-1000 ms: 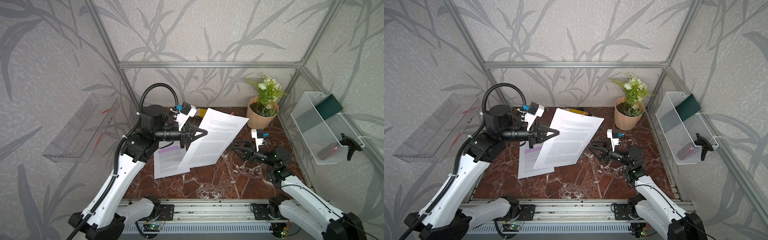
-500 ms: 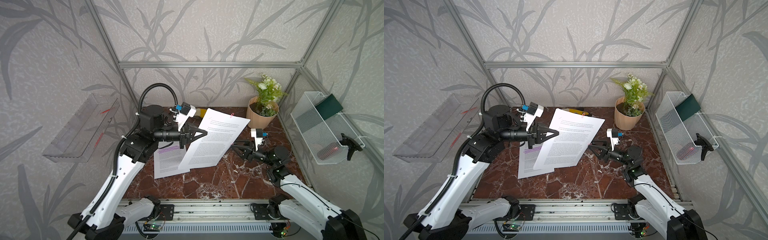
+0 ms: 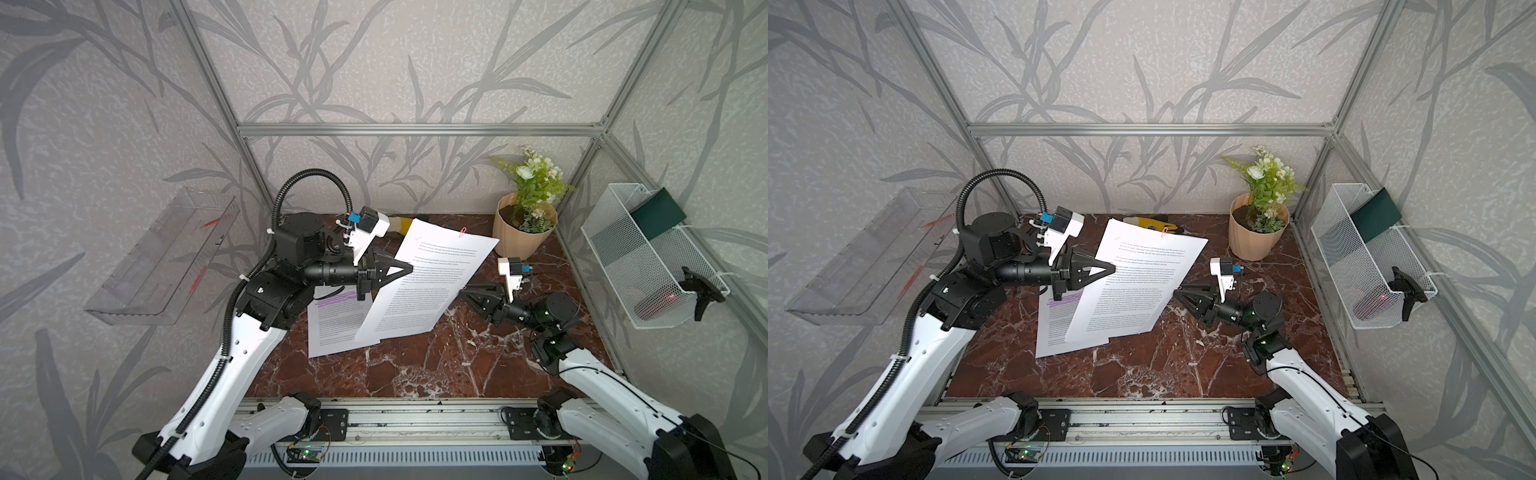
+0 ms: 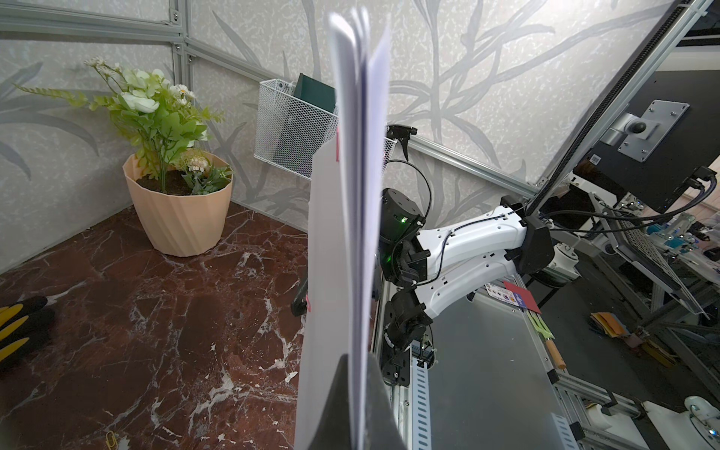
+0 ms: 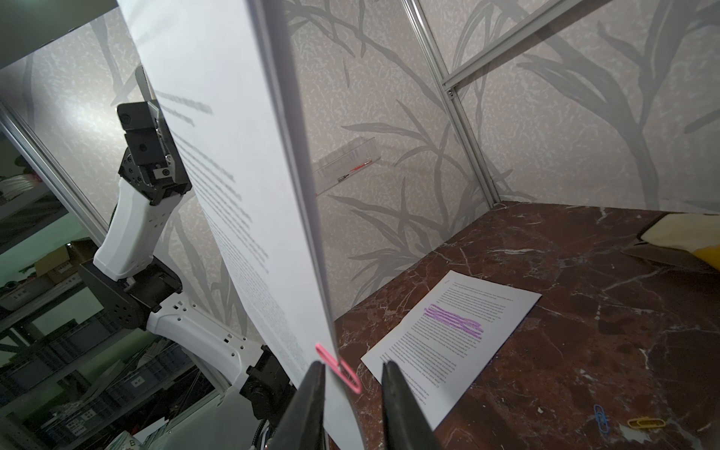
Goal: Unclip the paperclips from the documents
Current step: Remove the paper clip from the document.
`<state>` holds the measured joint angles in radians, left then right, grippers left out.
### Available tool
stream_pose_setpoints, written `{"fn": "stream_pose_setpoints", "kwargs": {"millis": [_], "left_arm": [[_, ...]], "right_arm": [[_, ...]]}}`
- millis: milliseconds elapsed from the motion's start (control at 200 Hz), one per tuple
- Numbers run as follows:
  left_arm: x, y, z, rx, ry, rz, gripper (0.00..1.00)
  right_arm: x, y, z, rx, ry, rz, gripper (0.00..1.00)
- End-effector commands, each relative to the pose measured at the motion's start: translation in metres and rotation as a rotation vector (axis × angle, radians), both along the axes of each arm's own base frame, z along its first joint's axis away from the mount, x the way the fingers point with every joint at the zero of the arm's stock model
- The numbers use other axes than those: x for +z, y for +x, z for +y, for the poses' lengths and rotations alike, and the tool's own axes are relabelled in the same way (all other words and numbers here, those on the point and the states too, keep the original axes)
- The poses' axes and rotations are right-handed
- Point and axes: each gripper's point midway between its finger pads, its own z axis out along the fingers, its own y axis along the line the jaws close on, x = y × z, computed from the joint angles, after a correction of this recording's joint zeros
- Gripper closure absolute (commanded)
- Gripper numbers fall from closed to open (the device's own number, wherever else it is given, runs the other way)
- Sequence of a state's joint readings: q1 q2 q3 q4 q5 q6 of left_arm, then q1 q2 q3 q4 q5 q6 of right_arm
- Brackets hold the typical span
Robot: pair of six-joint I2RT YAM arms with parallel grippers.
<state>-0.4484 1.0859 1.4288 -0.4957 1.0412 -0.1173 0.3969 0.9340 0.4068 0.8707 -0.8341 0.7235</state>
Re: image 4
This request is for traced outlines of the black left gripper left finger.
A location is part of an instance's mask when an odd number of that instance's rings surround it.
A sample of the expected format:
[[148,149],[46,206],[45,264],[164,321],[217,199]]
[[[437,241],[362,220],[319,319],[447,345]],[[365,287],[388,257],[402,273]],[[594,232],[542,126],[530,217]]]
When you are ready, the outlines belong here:
[[322,410],[319,425],[308,450],[343,450],[352,448],[350,395],[348,388],[348,354],[337,363],[333,382]]

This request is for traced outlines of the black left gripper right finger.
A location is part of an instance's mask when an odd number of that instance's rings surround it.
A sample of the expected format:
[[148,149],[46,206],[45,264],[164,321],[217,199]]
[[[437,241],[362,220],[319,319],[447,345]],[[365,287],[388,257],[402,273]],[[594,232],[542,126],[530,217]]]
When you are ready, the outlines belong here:
[[395,420],[381,369],[369,354],[367,363],[365,410],[365,448],[369,450],[406,450]]

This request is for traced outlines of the gold paperclip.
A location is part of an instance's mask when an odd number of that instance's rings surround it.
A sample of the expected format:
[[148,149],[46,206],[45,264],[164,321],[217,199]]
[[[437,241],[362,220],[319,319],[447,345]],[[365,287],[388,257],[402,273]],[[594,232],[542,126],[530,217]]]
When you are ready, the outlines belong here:
[[106,444],[106,448],[108,450],[118,450],[119,449],[118,440],[117,440],[116,434],[113,431],[109,430],[106,432],[105,444]]

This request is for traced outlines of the white printed text document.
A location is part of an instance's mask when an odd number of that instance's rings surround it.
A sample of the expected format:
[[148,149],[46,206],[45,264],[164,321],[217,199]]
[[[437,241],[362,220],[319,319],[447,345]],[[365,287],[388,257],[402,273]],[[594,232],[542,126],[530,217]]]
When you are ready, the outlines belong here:
[[379,245],[392,31],[365,6],[331,12],[326,34],[339,115],[336,138],[313,158],[309,200],[309,306],[305,316],[294,446],[308,449],[348,354],[352,448],[365,448],[371,293]]

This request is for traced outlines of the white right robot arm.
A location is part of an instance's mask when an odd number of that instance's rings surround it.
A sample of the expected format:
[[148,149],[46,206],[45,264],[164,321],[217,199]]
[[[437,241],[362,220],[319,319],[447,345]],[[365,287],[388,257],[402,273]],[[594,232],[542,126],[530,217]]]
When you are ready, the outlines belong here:
[[419,206],[396,189],[382,193],[379,263],[396,287],[385,303],[380,368],[389,386],[409,386],[411,347],[455,302],[485,285],[536,273],[554,257],[551,231],[512,196],[489,213],[429,229]]

